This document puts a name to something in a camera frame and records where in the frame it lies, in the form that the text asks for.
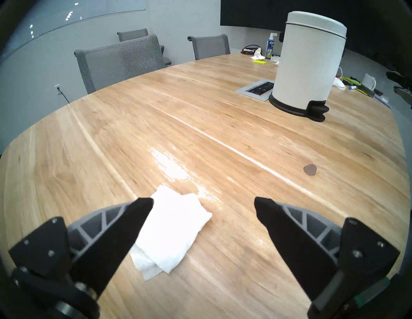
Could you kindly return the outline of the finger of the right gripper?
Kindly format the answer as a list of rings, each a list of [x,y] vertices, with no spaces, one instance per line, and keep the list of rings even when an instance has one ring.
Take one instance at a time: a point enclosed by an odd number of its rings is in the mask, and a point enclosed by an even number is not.
[[[400,73],[396,71],[387,71],[386,72],[386,77],[399,84],[400,87],[411,87],[412,86],[412,80],[408,77],[404,77]]]
[[[393,87],[393,90],[412,108],[412,92],[408,88]]]

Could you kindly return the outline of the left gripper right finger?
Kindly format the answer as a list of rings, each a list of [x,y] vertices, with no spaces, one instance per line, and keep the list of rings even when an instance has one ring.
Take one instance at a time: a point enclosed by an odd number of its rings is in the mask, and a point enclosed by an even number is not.
[[[360,220],[339,226],[311,210],[256,197],[258,220],[310,299],[309,319],[397,317],[400,251]]]

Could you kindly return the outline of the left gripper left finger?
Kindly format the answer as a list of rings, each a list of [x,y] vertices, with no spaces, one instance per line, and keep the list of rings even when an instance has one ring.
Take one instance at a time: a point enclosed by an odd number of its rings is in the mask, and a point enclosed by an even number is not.
[[[99,209],[66,225],[56,216],[23,237],[9,255],[8,317],[98,319],[98,299],[135,244],[152,198]]]

